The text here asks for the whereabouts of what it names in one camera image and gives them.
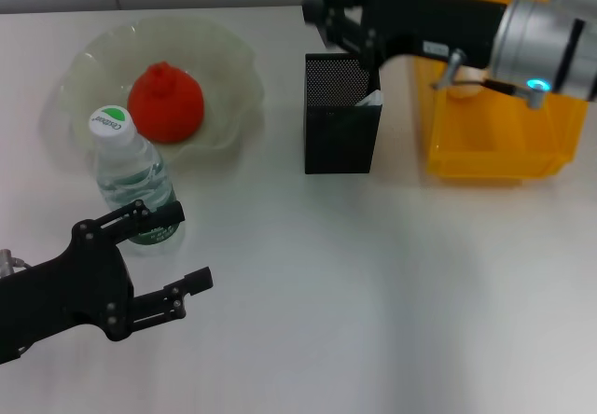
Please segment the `yellow plastic container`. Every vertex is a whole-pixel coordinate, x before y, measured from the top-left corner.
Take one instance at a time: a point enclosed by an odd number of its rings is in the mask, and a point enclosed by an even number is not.
[[[508,3],[511,0],[494,0]],[[586,102],[550,94],[541,110],[483,90],[455,99],[434,91],[445,64],[415,59],[427,170],[446,178],[543,178],[574,159]]]

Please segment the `black mesh pencil holder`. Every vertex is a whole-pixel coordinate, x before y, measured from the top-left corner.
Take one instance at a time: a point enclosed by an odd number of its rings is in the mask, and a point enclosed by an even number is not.
[[[376,69],[350,54],[307,55],[305,173],[369,173],[381,106],[355,106],[380,89]]]

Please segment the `white bottle cap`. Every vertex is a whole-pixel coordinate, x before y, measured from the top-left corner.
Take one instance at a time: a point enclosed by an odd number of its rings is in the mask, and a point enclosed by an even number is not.
[[[137,129],[131,114],[121,106],[104,106],[90,117],[90,131],[100,148],[126,146],[134,139]]]

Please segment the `table surface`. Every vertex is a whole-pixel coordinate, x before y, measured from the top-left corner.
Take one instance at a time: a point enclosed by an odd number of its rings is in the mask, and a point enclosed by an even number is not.
[[[298,7],[0,16],[2,247],[41,263],[106,212],[63,152],[52,95],[95,36],[180,13],[254,48],[264,120],[238,157],[174,164],[188,219],[175,255],[124,255],[137,294],[204,266],[215,288],[120,343],[92,326],[36,343],[0,366],[3,412],[595,412],[595,112],[557,178],[445,186],[421,171],[396,60],[371,174],[306,176],[304,54],[323,47]]]

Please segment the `plastic water bottle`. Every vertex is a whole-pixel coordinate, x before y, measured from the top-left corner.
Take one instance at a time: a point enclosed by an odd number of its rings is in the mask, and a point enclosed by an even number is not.
[[[105,106],[90,117],[95,140],[94,171],[97,184],[111,210],[143,200],[155,211],[176,201],[166,164],[160,153],[141,136],[131,114],[120,106]],[[131,239],[142,254],[169,252],[183,237],[179,225],[158,228]]]

